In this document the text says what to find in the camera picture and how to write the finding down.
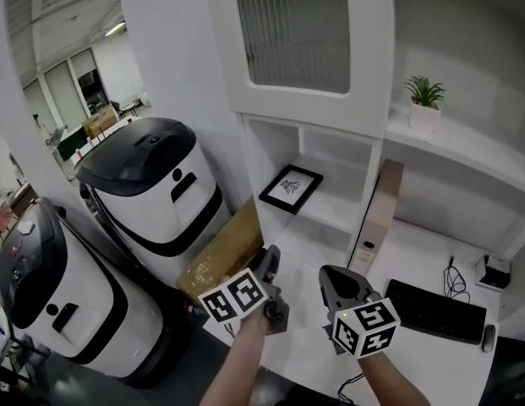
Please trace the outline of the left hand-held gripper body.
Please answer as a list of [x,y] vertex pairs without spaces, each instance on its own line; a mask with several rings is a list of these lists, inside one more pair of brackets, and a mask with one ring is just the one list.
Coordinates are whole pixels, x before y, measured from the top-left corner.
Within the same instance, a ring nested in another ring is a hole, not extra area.
[[270,335],[285,332],[288,327],[289,306],[281,296],[281,289],[259,280],[250,268],[202,293],[198,301],[220,325],[241,321],[262,309],[270,322]]

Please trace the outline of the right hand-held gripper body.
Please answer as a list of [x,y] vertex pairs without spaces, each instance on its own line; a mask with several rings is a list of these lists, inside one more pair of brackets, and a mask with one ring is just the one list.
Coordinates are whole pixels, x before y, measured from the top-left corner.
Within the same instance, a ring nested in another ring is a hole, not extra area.
[[339,310],[331,324],[331,341],[355,359],[386,351],[401,325],[388,298]]

